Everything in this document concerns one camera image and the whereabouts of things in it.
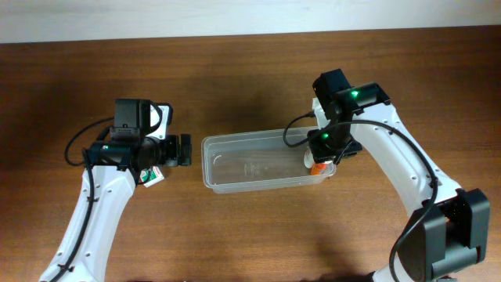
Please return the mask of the white spray bottle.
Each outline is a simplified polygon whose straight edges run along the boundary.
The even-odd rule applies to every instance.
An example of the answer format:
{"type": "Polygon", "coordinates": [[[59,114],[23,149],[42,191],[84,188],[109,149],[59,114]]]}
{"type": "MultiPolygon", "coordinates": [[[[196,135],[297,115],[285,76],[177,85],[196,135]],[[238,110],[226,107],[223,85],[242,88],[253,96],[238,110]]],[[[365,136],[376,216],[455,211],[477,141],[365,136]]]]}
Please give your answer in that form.
{"type": "Polygon", "coordinates": [[[304,155],[304,164],[305,167],[310,169],[315,165],[315,161],[312,155],[312,152],[310,150],[306,150],[305,155],[304,155]]]}

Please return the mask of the orange tube white cap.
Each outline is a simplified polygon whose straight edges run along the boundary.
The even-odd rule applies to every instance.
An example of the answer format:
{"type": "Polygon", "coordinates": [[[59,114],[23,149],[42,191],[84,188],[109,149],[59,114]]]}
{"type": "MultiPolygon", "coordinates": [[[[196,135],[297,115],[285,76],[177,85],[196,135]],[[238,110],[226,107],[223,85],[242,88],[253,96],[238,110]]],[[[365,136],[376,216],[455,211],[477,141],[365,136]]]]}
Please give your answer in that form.
{"type": "Polygon", "coordinates": [[[315,163],[310,168],[310,174],[311,175],[324,175],[328,171],[329,166],[330,166],[329,163],[315,163]]]}

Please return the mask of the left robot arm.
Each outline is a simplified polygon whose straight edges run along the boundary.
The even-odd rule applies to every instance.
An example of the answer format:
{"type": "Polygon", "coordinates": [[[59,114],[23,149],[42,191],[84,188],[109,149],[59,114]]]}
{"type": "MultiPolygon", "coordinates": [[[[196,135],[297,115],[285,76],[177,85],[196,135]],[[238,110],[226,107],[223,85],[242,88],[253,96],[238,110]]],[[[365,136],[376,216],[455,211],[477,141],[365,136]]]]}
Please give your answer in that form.
{"type": "Polygon", "coordinates": [[[103,281],[123,210],[156,168],[189,166],[189,134],[170,135],[169,103],[117,99],[111,125],[83,149],[77,205],[42,281],[103,281]]]}

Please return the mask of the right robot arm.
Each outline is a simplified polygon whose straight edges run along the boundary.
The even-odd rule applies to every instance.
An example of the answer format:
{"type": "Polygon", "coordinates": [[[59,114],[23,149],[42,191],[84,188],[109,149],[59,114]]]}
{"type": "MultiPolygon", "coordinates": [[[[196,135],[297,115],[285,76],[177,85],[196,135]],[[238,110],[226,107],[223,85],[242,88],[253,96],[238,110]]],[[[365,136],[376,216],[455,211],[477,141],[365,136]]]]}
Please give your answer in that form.
{"type": "Polygon", "coordinates": [[[366,150],[396,189],[409,216],[388,264],[366,281],[449,281],[451,273],[485,259],[490,203],[464,190],[424,152],[405,128],[389,96],[375,82],[352,86],[340,69],[312,84],[305,167],[313,175],[366,150]]]}

